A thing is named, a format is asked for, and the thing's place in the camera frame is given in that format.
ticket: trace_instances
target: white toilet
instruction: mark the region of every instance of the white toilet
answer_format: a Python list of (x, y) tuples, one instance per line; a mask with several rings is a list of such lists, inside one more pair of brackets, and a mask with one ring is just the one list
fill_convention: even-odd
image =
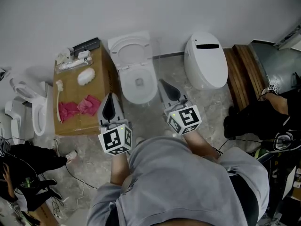
[(25, 76), (11, 79), (10, 85), (21, 98), (32, 103), (32, 125), (37, 136), (54, 134), (52, 86)]
[(199, 90), (223, 87), (228, 78), (228, 67), (221, 44), (212, 34), (194, 33), (187, 42), (184, 54), (186, 75)]
[(152, 100), (157, 93), (158, 83), (149, 33), (136, 32), (110, 39), (108, 47), (120, 76), (124, 97), (134, 104)]
[(32, 109), (24, 106), (20, 101), (10, 100), (5, 104), (5, 114), (9, 115), (11, 136), (15, 145), (24, 144), (25, 140), (34, 136), (32, 126)]
[(11, 118), (0, 112), (0, 136), (5, 139), (11, 138)]

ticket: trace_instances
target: white wall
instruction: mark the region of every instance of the white wall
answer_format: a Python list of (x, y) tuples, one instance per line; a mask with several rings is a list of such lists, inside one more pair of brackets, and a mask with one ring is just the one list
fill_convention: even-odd
[[(275, 42), (300, 16), (301, 0), (0, 0), (0, 67), (52, 80), (56, 54), (93, 37), (148, 29), (154, 53), (183, 51), (196, 30), (223, 47)], [(0, 83), (0, 108), (13, 96)]]

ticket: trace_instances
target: hand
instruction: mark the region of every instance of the hand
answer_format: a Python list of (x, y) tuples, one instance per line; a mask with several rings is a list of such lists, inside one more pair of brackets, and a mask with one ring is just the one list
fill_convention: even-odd
[(4, 163), (3, 169), (4, 169), (3, 177), (4, 177), (5, 181), (6, 181), (7, 183), (11, 183), (11, 180), (10, 180), (10, 172), (9, 172), (9, 166), (8, 166), (6, 163)]

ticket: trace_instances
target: toilet brush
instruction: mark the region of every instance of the toilet brush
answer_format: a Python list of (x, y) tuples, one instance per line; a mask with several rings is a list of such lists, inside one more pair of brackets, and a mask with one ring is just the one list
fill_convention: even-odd
[(64, 86), (63, 86), (63, 82), (62, 80), (58, 80), (55, 82), (56, 85), (57, 85), (57, 98), (56, 98), (56, 115), (57, 115), (57, 119), (60, 123), (62, 123), (62, 120), (61, 120), (61, 116), (60, 116), (60, 112), (59, 112), (59, 109), (58, 109), (58, 101), (59, 101), (59, 97), (60, 97), (60, 92), (63, 91), (64, 89)]

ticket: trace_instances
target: white sponge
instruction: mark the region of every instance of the white sponge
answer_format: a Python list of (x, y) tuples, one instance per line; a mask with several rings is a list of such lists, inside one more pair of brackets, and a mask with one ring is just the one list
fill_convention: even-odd
[(95, 70), (92, 68), (85, 69), (82, 73), (77, 77), (77, 82), (79, 85), (85, 85), (92, 81), (95, 77)]

